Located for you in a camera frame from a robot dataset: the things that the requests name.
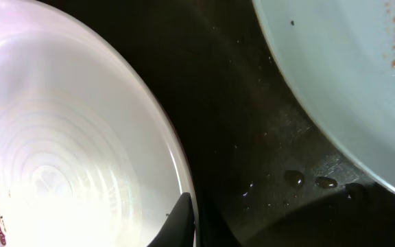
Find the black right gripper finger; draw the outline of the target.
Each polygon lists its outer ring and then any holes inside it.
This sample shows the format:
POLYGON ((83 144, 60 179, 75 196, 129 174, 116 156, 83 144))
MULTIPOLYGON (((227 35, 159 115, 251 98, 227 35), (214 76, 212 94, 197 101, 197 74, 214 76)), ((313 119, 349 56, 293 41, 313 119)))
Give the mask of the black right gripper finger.
POLYGON ((148 247, 193 247, 194 234, 191 194, 184 192, 148 247))

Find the pale green plate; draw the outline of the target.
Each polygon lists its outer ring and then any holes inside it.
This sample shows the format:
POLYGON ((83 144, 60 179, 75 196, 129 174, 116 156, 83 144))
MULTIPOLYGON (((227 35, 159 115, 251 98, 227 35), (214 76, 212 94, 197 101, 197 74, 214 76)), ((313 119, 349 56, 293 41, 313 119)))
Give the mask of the pale green plate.
POLYGON ((310 118, 395 193, 395 0, 255 0, 253 6, 310 118))

